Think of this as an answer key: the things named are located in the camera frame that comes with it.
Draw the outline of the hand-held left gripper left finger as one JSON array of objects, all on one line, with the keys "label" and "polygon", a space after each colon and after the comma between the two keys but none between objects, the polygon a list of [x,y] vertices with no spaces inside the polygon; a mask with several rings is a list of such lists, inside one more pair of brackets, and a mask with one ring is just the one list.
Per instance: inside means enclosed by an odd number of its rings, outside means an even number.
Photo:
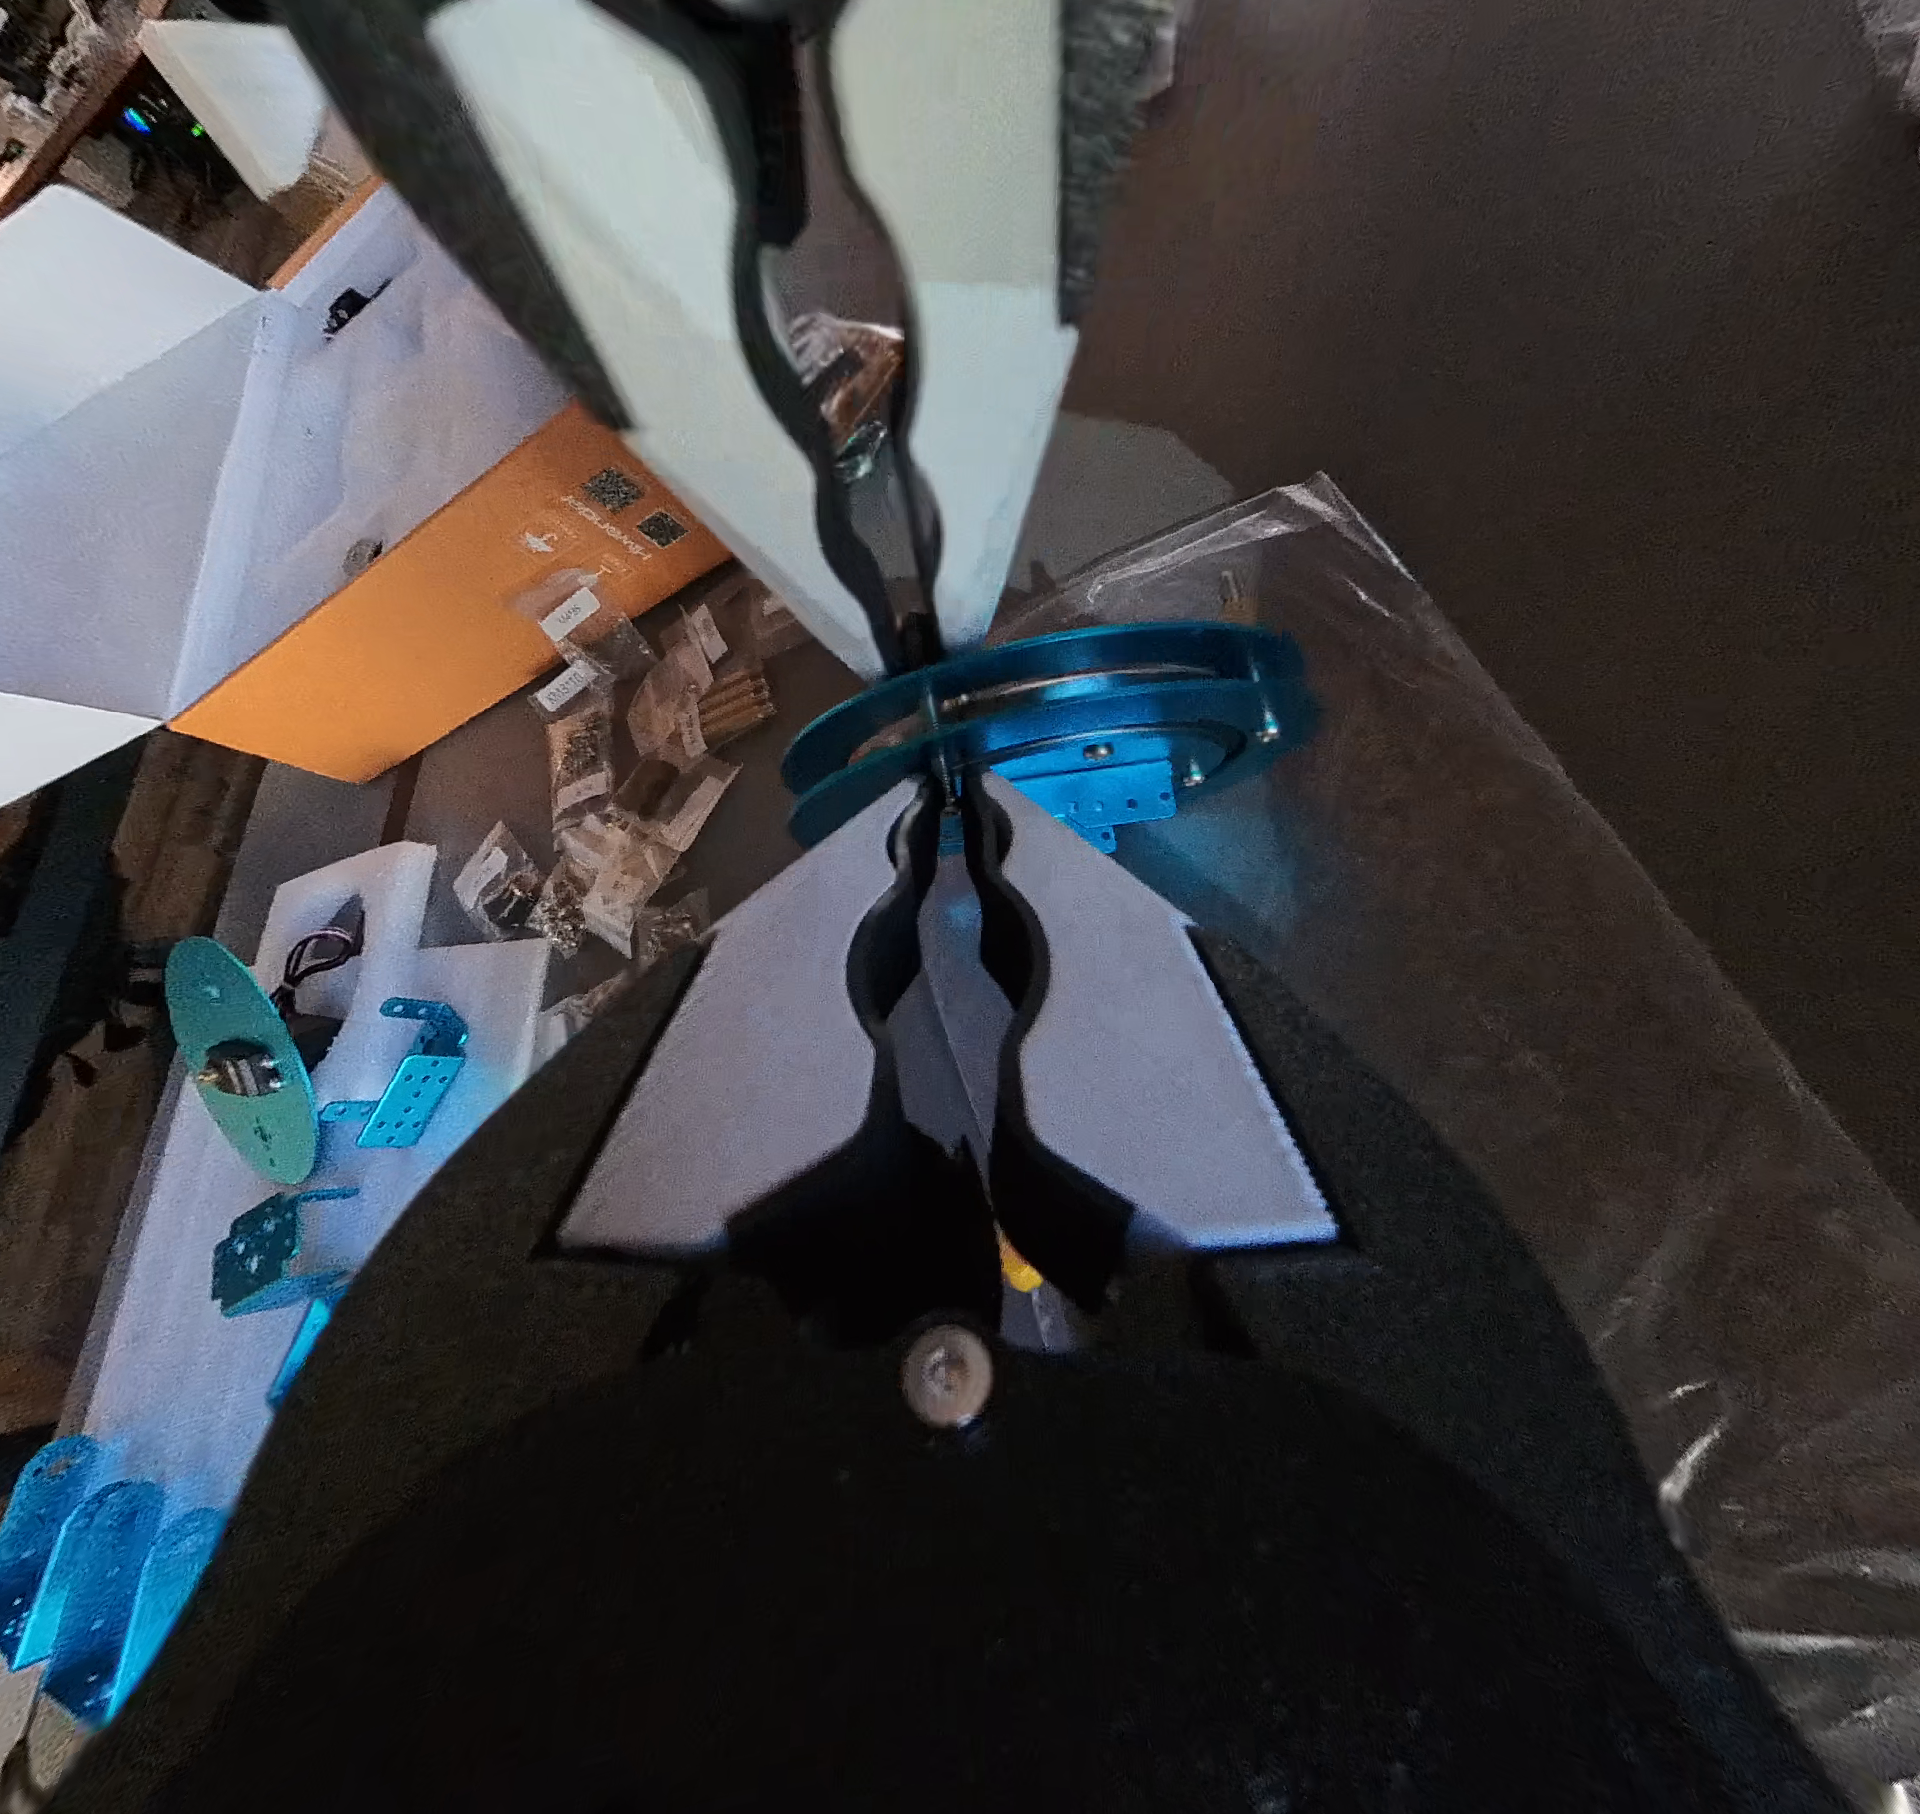
[{"label": "hand-held left gripper left finger", "polygon": [[732,1223],[915,1129],[891,1008],[919,973],[925,781],[908,777],[723,917],[559,1223],[562,1251],[723,1251]]}]

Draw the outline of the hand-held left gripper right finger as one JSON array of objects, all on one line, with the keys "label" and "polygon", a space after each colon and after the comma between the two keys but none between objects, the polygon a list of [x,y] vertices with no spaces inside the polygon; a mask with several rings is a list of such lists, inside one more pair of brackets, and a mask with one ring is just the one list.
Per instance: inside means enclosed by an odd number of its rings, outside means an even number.
[{"label": "hand-held left gripper right finger", "polygon": [[1018,1251],[1340,1236],[1197,926],[1001,777],[975,787],[981,965],[1013,1008],[991,1196]]}]

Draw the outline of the pile of small hardware bags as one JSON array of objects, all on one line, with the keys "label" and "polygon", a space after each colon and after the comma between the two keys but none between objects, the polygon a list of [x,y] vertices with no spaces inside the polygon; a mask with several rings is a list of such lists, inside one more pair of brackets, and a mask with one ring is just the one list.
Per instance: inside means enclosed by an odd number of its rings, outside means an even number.
[{"label": "pile of small hardware bags", "polygon": [[645,969],[708,927],[687,884],[739,766],[727,750],[779,720],[769,660],[803,641],[790,607],[732,572],[668,611],[651,641],[612,601],[612,577],[542,572],[510,604],[559,654],[521,696],[545,780],[545,856],[493,820],[451,877],[486,941],[541,941],[575,965],[606,948]]}]

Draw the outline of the white foam sheet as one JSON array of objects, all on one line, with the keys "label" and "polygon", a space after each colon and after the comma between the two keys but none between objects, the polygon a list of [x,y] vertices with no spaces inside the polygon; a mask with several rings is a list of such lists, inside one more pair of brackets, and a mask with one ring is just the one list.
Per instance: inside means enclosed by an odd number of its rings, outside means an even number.
[{"label": "white foam sheet", "polygon": [[[438,865],[432,845],[395,841],[298,874],[278,887],[256,959],[238,954],[286,1017],[317,1108],[380,1102],[414,1042],[411,1024],[380,1015],[389,996],[448,1003],[469,1024],[463,1076],[414,1150],[360,1150],[351,1129],[319,1124],[317,1169],[298,1187],[359,1196],[304,1208],[301,1269],[349,1269],[356,1279],[536,1059],[550,948],[533,938],[426,942]],[[92,1491],[155,1479],[162,1524],[196,1508],[235,1508],[274,1420],[270,1384],[304,1309],[223,1320],[211,1305],[211,1251],[232,1218],[283,1187],[228,1145],[182,1057],[180,1064],[182,1088],[159,1130],[82,1424],[104,1449]]]}]

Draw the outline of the orange white cardboard box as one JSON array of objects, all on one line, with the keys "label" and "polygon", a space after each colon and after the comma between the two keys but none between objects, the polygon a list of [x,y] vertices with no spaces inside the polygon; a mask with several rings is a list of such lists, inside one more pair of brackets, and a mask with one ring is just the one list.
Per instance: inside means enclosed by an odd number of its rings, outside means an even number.
[{"label": "orange white cardboard box", "polygon": [[270,289],[3,220],[3,802],[159,727],[366,781],[726,562],[389,189]]}]

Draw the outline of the grey desk with wooden edge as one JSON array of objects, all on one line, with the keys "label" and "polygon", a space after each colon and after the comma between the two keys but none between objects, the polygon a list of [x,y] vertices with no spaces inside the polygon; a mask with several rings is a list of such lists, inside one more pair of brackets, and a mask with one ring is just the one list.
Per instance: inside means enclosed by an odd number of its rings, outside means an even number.
[{"label": "grey desk with wooden edge", "polygon": [[[1285,47],[1216,26],[1241,122],[1198,180],[1148,140],[1171,289],[1127,211],[1000,607],[1331,477],[1766,1033],[1915,1097],[1917,183],[1851,0],[1784,87],[1727,4],[1410,0],[1262,214]],[[930,611],[830,32],[758,228],[909,674],[997,621]],[[943,1163],[562,1251],[709,935],[648,969],[371,1254],[52,1812],[1862,1812],[1501,1200],[1231,938],[1189,917],[1337,1242],[1004,1285],[985,777],[925,786],[891,1008]]]}]

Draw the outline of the blue round metal turntable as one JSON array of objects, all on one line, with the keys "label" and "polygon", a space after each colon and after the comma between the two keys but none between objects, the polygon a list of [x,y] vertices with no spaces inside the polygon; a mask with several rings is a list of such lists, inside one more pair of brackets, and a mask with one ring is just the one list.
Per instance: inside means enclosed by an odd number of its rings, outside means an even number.
[{"label": "blue round metal turntable", "polygon": [[1309,747],[1323,708],[1295,635],[1228,621],[1082,626],[954,654],[873,683],[784,751],[788,830],[826,841],[900,781],[928,781],[928,693],[964,786],[997,772],[1100,853]]}]

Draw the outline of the clear plastic bag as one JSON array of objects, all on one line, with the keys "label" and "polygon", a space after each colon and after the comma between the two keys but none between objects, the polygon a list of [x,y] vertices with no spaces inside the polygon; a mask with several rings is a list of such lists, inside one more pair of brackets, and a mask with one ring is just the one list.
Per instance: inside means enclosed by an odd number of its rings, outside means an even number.
[{"label": "clear plastic bag", "polygon": [[1309,747],[1118,863],[1282,975],[1549,1272],[1687,1557],[1863,1812],[1917,1809],[1917,1221],[1331,480],[1076,571],[991,639],[1291,632]]}]

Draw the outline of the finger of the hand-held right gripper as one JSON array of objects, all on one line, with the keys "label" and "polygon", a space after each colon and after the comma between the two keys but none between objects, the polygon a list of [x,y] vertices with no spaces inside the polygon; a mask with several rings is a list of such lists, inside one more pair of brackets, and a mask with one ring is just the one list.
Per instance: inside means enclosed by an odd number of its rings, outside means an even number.
[{"label": "finger of the hand-held right gripper", "polygon": [[930,611],[981,641],[1076,329],[1063,319],[1063,0],[843,0],[830,92],[908,295],[905,447],[940,521]]},{"label": "finger of the hand-held right gripper", "polygon": [[758,135],[675,0],[451,0],[426,22],[630,447],[857,674],[900,671],[876,554],[769,314]]}]

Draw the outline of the blue round servo plate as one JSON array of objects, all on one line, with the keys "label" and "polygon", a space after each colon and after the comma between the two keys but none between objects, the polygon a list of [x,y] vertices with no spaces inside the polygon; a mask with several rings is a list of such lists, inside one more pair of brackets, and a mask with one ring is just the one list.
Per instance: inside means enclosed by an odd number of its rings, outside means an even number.
[{"label": "blue round servo plate", "polygon": [[319,1108],[301,1050],[253,969],[211,938],[180,941],[165,1008],[190,1085],[228,1145],[278,1187],[319,1158]]}]

